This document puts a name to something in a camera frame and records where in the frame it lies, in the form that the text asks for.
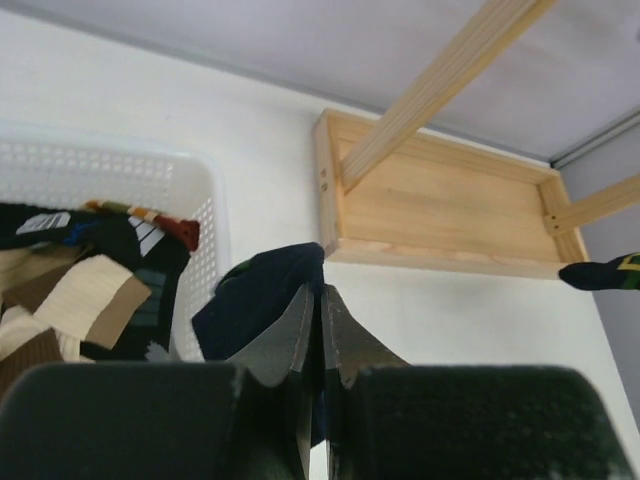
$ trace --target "white wall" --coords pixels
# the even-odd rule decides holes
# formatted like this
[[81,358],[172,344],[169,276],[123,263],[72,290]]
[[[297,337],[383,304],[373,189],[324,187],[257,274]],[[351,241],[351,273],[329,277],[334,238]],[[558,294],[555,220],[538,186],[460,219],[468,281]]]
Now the white wall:
[[[572,200],[640,173],[640,126],[562,169]],[[582,229],[595,261],[640,250],[640,205]],[[629,402],[640,422],[640,294],[607,290],[594,294]]]
[[[3,12],[0,40],[0,115],[217,159],[234,262],[319,238],[310,132],[339,105]],[[397,268],[329,264],[326,276],[356,318],[411,362],[577,368],[640,471],[640,437],[591,295],[558,281]],[[326,478],[323,457],[314,450],[314,478]]]

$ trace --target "wooden rack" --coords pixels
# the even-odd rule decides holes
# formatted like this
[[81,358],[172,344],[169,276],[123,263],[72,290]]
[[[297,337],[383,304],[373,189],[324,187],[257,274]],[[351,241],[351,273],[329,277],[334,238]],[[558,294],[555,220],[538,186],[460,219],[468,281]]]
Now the wooden rack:
[[490,0],[377,121],[325,111],[314,131],[329,260],[555,277],[579,230],[640,203],[640,175],[571,204],[550,168],[416,131],[554,0]]

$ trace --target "wooden frame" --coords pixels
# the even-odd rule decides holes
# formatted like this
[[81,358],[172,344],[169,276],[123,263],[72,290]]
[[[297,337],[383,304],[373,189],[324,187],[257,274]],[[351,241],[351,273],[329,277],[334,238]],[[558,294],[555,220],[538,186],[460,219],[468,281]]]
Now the wooden frame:
[[571,205],[555,170],[415,133],[553,3],[489,0],[377,122],[322,114],[314,139],[330,260],[554,278],[588,260],[579,226],[640,202],[640,175]]

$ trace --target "white plastic basket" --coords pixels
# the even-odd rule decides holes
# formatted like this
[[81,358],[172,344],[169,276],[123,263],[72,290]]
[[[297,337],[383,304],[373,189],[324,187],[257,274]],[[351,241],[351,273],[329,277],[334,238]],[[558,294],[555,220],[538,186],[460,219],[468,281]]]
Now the white plastic basket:
[[78,208],[91,198],[200,221],[200,247],[178,285],[171,350],[183,360],[202,360],[191,318],[230,268],[224,184],[215,162],[135,139],[0,123],[0,201]]

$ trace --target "wooden base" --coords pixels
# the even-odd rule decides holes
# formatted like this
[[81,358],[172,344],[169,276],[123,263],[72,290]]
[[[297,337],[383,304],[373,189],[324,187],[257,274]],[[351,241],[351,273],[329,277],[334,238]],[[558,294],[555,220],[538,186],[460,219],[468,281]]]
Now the wooden base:
[[345,195],[341,162],[373,125],[328,110],[315,128],[329,260],[543,278],[587,260],[577,228],[545,228],[569,204],[558,172],[434,135],[413,135]]

